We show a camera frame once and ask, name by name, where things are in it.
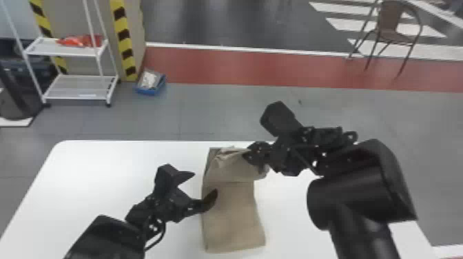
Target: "white table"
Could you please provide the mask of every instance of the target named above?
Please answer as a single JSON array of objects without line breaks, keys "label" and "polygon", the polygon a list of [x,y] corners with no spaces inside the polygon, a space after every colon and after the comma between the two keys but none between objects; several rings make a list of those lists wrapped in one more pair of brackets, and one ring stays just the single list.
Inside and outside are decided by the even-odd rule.
[{"label": "white table", "polygon": [[[0,240],[0,258],[61,259],[99,214],[123,219],[153,189],[158,166],[170,163],[196,173],[181,185],[200,196],[210,147],[246,147],[248,142],[66,141],[51,151]],[[146,258],[323,258],[337,259],[328,232],[318,230],[306,209],[315,176],[271,172],[256,183],[256,199],[267,245],[227,254],[203,249],[200,218],[168,223],[164,240]],[[402,259],[435,259],[416,222],[391,225]]]}]

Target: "red object on shelf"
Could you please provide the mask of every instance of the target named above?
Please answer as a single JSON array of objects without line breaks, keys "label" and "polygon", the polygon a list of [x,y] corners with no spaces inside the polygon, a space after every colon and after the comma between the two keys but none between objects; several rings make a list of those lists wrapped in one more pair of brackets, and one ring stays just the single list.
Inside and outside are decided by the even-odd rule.
[{"label": "red object on shelf", "polygon": [[[65,46],[72,47],[93,47],[92,37],[90,34],[81,36],[69,36],[56,40],[57,43]],[[95,34],[95,44],[97,47],[101,47],[103,37],[100,34]]]}]

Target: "yellow and black striped pillar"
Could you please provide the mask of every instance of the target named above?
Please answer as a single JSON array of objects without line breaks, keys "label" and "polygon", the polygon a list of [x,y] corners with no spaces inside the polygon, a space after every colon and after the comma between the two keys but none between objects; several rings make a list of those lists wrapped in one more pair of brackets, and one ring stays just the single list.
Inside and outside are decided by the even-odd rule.
[{"label": "yellow and black striped pillar", "polygon": [[137,78],[132,39],[130,38],[129,23],[125,13],[124,0],[111,0],[111,12],[114,17],[114,31],[118,39],[119,53],[122,58],[122,68],[125,80],[135,81]]},{"label": "yellow and black striped pillar", "polygon": [[[37,22],[40,31],[42,31],[42,35],[48,38],[53,38],[52,26],[50,25],[50,22],[48,21],[45,12],[43,11],[42,0],[29,0],[29,3],[34,13],[35,21]],[[62,57],[56,56],[53,58],[53,60],[63,74],[68,73],[66,61]]]}]

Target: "chair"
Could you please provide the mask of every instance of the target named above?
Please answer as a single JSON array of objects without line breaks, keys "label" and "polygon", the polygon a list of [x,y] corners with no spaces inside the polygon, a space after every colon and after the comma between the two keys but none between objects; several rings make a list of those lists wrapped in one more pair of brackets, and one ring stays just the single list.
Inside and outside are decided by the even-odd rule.
[{"label": "chair", "polygon": [[[400,17],[402,13],[404,13],[405,11],[409,11],[409,14],[412,14],[412,16],[415,18],[420,27],[418,33],[414,37],[403,35],[402,33],[397,31]],[[423,25],[421,19],[418,16],[418,12],[415,10],[413,6],[404,1],[385,0],[380,4],[376,27],[371,31],[367,32],[367,34],[363,37],[358,47],[355,48],[354,52],[358,51],[360,46],[365,42],[365,40],[368,38],[370,34],[376,34],[375,44],[371,49],[370,56],[368,57],[367,64],[365,65],[365,69],[367,69],[370,65],[371,58],[373,57],[373,53],[375,52],[376,45],[378,44],[378,42],[386,43],[386,45],[381,49],[381,51],[378,52],[377,56],[381,55],[381,53],[391,44],[409,46],[409,52],[407,53],[407,56],[405,57],[405,60],[402,63],[402,66],[400,67],[398,73],[399,75],[402,73],[405,64],[407,64],[411,51],[413,50],[413,47],[415,47],[415,44],[418,41],[418,38],[420,37],[422,31]]]}]

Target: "white metal shelf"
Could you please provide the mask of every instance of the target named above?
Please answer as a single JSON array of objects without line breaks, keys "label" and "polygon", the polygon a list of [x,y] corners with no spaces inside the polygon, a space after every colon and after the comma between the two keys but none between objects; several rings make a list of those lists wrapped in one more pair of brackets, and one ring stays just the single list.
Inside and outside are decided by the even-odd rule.
[{"label": "white metal shelf", "polygon": [[86,56],[86,57],[101,57],[105,51],[108,42],[107,39],[103,41],[101,47],[72,47],[64,46],[56,42],[55,38],[39,37],[35,39],[26,49],[27,55],[40,55],[40,56]]},{"label": "white metal shelf", "polygon": [[46,99],[111,99],[119,76],[59,74],[44,94]]}]

